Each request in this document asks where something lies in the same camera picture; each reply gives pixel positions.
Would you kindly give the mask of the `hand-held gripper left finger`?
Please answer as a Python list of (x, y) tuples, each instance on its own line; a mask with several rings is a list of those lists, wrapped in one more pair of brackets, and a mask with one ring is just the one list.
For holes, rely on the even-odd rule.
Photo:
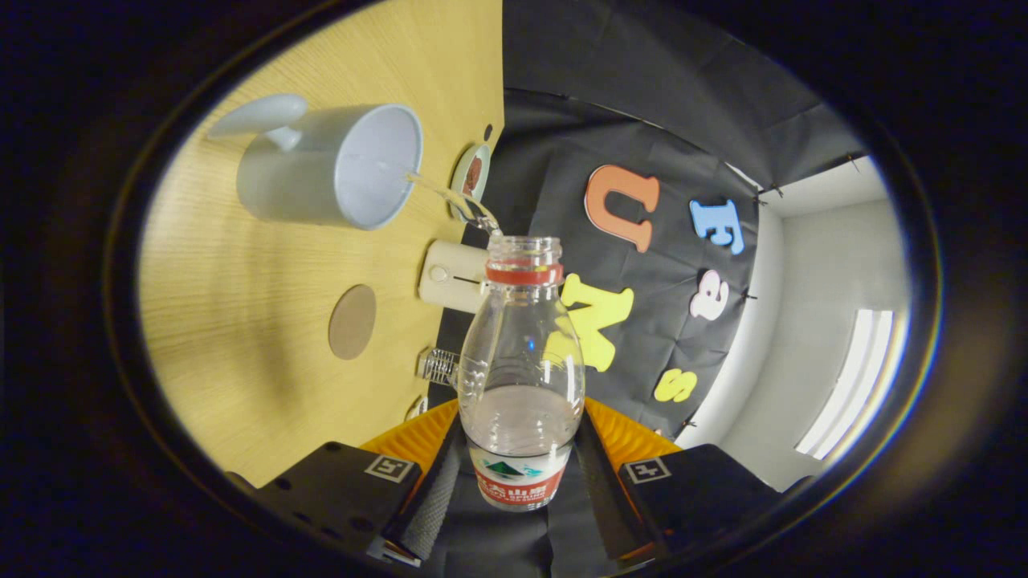
[(325, 442), (264, 484), (229, 479), (261, 523), (350, 567), (419, 567), (432, 555), (458, 479), (463, 431), (449, 401), (362, 446)]

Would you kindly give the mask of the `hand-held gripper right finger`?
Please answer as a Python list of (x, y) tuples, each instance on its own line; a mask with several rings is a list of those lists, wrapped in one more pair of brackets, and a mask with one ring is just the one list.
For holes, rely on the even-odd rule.
[(715, 444), (682, 449), (593, 398), (575, 450), (605, 554), (618, 563), (741, 552), (744, 532), (812, 480), (776, 490)]

